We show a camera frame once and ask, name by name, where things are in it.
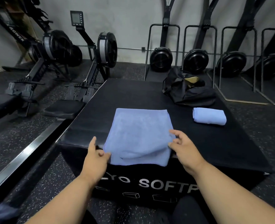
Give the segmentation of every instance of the black seat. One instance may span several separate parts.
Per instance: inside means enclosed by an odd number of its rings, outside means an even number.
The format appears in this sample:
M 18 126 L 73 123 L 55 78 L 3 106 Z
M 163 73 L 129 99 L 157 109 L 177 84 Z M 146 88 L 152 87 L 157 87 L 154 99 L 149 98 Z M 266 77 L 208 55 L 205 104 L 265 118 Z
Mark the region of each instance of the black seat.
M 44 110 L 44 115 L 62 119 L 75 119 L 85 106 L 82 101 L 76 100 L 57 100 Z
M 22 103 L 23 100 L 20 96 L 0 94 L 0 111 L 5 109 L 8 109 L 8 112 L 15 111 Z

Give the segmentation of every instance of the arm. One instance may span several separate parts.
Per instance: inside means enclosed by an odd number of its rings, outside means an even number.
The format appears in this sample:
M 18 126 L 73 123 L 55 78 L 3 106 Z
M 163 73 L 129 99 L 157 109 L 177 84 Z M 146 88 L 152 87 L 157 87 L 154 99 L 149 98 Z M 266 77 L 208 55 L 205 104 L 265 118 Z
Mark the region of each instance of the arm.
M 275 224 L 273 207 L 206 162 L 183 132 L 170 132 L 179 138 L 169 143 L 169 147 L 194 177 L 218 224 Z
M 26 224 L 76 224 L 82 221 L 91 192 L 105 173 L 110 153 L 96 150 L 96 137 L 89 144 L 82 172 Z

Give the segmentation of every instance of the rowing machine flywheel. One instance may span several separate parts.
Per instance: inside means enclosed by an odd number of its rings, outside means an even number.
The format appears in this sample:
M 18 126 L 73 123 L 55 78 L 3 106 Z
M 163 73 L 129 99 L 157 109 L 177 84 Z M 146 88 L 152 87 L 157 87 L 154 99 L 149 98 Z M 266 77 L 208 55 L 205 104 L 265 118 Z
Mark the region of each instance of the rowing machine flywheel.
M 155 72 L 165 72 L 171 68 L 173 55 L 171 50 L 165 47 L 155 48 L 150 56 L 150 66 Z
M 43 44 L 51 60 L 60 64 L 68 63 L 72 53 L 72 42 L 61 30 L 50 30 L 44 34 Z
M 116 37 L 113 33 L 100 33 L 97 42 L 97 53 L 103 66 L 111 68 L 116 65 L 118 47 Z
M 223 66 L 221 76 L 224 78 L 233 78 L 238 76 L 244 69 L 247 58 L 243 52 L 233 51 L 223 55 Z M 221 60 L 219 59 L 216 66 L 217 75 L 220 74 Z
M 38 53 L 36 52 L 35 48 L 31 46 L 28 49 L 28 55 L 30 56 L 32 62 L 36 63 L 39 60 Z
M 72 45 L 71 56 L 68 61 L 68 66 L 76 67 L 76 66 L 79 66 L 81 62 L 82 62 L 82 52 L 80 48 L 76 45 Z
M 183 70 L 198 74 L 203 72 L 209 62 L 208 53 L 202 49 L 190 50 L 184 57 Z
M 261 80 L 261 59 L 257 61 L 256 68 L 256 79 Z M 254 77 L 254 67 L 249 68 L 245 72 L 251 78 Z M 263 80 L 270 80 L 275 77 L 275 54 L 270 54 L 268 57 L 264 58 L 264 73 Z

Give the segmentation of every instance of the gym bag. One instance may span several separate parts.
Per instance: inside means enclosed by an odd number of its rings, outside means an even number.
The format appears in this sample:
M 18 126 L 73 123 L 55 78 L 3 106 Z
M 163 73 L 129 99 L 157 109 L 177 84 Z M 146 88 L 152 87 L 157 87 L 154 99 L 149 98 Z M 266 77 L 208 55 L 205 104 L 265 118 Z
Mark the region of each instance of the gym bag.
M 215 92 L 198 76 L 172 67 L 163 81 L 162 92 L 168 95 L 176 105 L 189 107 L 210 106 L 215 102 Z

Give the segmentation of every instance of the monitor screen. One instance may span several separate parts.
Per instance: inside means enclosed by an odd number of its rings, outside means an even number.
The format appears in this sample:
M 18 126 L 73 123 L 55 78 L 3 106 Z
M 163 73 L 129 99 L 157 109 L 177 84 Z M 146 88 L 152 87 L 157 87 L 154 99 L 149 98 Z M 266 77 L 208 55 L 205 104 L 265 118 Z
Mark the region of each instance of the monitor screen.
M 78 13 L 72 13 L 71 16 L 73 23 L 80 23 L 80 15 Z

